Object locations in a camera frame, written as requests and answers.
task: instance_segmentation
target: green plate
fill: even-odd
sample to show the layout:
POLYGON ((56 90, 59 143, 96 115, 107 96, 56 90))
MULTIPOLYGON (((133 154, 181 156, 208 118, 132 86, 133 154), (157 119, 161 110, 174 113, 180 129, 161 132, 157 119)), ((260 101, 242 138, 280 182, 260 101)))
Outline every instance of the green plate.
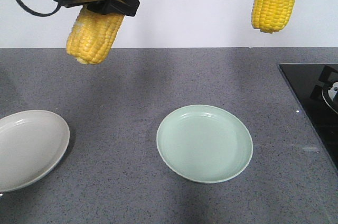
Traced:
POLYGON ((156 136, 163 161, 178 175, 200 183, 219 183, 249 164, 249 131, 233 114, 208 105, 179 108, 161 122, 156 136))

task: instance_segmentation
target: gray countertop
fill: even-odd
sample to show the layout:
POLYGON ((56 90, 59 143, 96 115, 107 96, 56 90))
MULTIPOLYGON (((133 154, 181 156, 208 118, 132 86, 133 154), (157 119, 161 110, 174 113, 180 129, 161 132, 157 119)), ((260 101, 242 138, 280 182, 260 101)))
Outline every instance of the gray countertop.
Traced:
POLYGON ((338 48, 0 49, 0 117, 44 109, 70 145, 38 182, 0 198, 0 223, 338 223, 338 174, 278 64, 337 63, 338 48), (156 131, 173 110, 223 108, 249 129, 243 173, 199 184, 171 171, 156 131))

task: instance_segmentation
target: white wall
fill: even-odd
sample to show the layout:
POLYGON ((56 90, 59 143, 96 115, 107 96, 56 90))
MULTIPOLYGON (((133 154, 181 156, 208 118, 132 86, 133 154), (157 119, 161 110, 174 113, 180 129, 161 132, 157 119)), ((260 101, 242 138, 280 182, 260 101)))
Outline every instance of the white wall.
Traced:
MULTIPOLYGON (((49 12, 52 0, 23 0, 49 12)), ((338 46, 338 0, 296 0, 289 24, 274 34, 251 26, 254 0, 140 0, 126 17, 116 48, 338 46)), ((63 48, 80 7, 47 18, 32 16, 14 0, 0 0, 0 48, 63 48)))

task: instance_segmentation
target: plate rim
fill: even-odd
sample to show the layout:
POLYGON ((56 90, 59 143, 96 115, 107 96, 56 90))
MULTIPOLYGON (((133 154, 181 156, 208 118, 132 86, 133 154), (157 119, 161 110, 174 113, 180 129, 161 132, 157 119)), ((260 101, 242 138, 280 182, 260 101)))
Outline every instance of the plate rim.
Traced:
POLYGON ((5 190, 1 190, 0 189, 0 192, 3 193, 3 192, 11 192, 11 191, 15 191, 15 190, 19 190, 19 189, 22 189, 24 187, 27 187, 37 181, 39 181, 40 179, 44 178, 46 175, 48 175, 61 161, 61 159, 63 158, 68 146, 69 146, 69 139, 70 139, 70 130, 69 130, 69 126, 68 126, 68 123, 65 121, 65 119, 63 117, 61 117, 59 114, 56 114, 52 111, 49 111, 49 110, 43 110, 43 109, 31 109, 31 110, 24 110, 24 111, 19 111, 19 112, 16 112, 16 113, 13 113, 13 114, 10 114, 8 116, 5 116, 3 118, 0 119, 0 121, 2 120, 5 120, 5 119, 9 119, 11 117, 14 117, 14 116, 20 116, 20 115, 24 115, 24 114, 27 114, 27 113, 47 113, 47 114, 50 114, 54 117, 56 117, 59 121, 61 121, 63 124, 64 124, 64 129, 65 129, 65 132, 67 133, 66 135, 66 141, 65 141, 65 145, 63 146, 62 148, 62 151, 61 151, 61 154, 60 156, 58 156, 57 160, 50 166, 47 165, 47 170, 42 172, 41 174, 39 174, 38 176, 36 176, 35 178, 33 178, 32 180, 28 181, 28 182, 25 182, 21 185, 18 185, 18 186, 13 186, 9 189, 5 189, 5 190))
POLYGON ((251 159, 252 159, 252 156, 253 156, 253 153, 254 153, 254 143, 252 141, 252 136, 250 134, 250 131, 247 129, 247 127, 245 126, 245 124, 238 118, 236 117, 234 114, 230 113, 229 111, 225 110, 225 109, 222 109, 222 108, 219 108, 217 106, 212 106, 212 105, 205 105, 205 104, 192 104, 192 105, 187 105, 187 106, 182 106, 180 108, 177 108, 175 110, 173 110, 172 112, 170 112, 168 115, 165 116, 165 118, 161 121, 158 129, 157 129, 157 133, 156 133, 156 145, 157 145, 157 150, 159 152, 159 155, 160 157, 162 158, 162 160, 164 161, 164 163, 172 170, 174 171, 176 174, 180 175, 181 177, 185 178, 185 179, 188 179, 190 181, 193 181, 193 182, 197 182, 197 183, 204 183, 204 184, 213 184, 213 183, 221 183, 221 182, 225 182, 225 181, 229 181, 233 178, 235 178, 236 176, 238 176, 239 174, 241 174, 247 167, 248 165, 250 164, 251 162, 251 159), (224 112, 224 113, 227 113, 229 114, 231 117, 233 117, 235 120, 237 120, 241 126, 243 127, 243 129, 246 131, 246 133, 248 134, 249 136, 249 139, 250 139, 250 146, 251 146, 251 151, 250 151, 250 155, 248 157, 248 160, 246 162, 246 164, 234 175, 230 176, 230 177, 227 177, 227 178, 224 178, 224 179, 220 179, 220 180, 213 180, 213 181, 203 181, 203 180, 197 180, 197 179, 193 179, 193 178, 190 178, 188 177, 187 175, 184 175, 182 174, 181 172, 175 170, 173 167, 171 167, 171 165, 168 163, 168 161, 166 160, 166 158, 163 156, 162 152, 161 152, 161 149, 159 147, 159 131, 160 129, 163 127, 163 124, 165 123, 165 121, 170 117, 172 116, 174 113, 178 112, 179 110, 182 110, 182 109, 185 109, 185 108, 191 108, 191 107, 208 107, 208 108, 213 108, 213 109, 217 109, 217 110, 220 110, 221 112, 224 112))

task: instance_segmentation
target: plate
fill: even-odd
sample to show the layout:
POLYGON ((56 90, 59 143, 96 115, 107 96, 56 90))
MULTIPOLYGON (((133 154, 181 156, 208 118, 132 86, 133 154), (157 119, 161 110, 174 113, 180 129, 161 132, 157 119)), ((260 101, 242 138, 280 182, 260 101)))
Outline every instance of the plate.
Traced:
POLYGON ((60 161, 69 128, 59 115, 27 110, 0 119, 0 192, 26 187, 60 161))
POLYGON ((163 161, 178 175, 219 183, 239 175, 252 158, 252 138, 233 114, 209 105, 190 105, 167 115, 156 136, 163 161))

